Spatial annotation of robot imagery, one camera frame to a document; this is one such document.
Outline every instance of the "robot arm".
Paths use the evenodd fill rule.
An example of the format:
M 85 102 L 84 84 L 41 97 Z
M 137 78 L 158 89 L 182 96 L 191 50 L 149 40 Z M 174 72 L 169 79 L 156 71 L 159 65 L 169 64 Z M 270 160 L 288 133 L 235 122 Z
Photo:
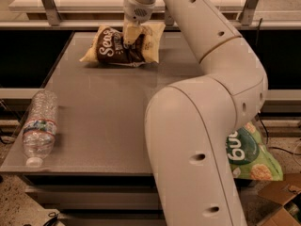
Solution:
M 225 141 L 261 109 L 265 71 L 209 0 L 164 1 L 205 74 L 160 90 L 146 112 L 146 142 L 167 225 L 246 226 Z M 136 17 L 126 15 L 132 22 Z

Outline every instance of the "white bottle cap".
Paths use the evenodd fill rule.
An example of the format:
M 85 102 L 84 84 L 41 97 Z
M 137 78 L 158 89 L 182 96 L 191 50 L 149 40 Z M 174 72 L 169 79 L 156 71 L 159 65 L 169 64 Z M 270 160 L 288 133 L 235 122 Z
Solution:
M 43 159 L 39 157 L 30 157 L 26 161 L 26 165 L 32 168 L 38 168 L 43 164 Z

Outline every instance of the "clear plastic bottle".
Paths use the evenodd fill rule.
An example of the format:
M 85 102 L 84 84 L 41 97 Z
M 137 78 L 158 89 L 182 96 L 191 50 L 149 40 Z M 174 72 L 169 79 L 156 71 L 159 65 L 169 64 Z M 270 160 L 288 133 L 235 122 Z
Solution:
M 41 90 L 32 98 L 24 125 L 23 145 L 28 159 L 26 165 L 39 167 L 55 144 L 57 96 Z

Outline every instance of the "brown box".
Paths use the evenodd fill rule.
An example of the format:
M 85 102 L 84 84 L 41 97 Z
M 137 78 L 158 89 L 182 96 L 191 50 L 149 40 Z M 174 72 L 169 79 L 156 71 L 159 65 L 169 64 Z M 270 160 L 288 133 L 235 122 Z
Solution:
M 301 174 L 285 174 L 283 181 L 274 181 L 259 191 L 258 195 L 276 202 L 279 208 L 258 226 L 299 226 L 301 225 L 284 206 L 301 193 Z

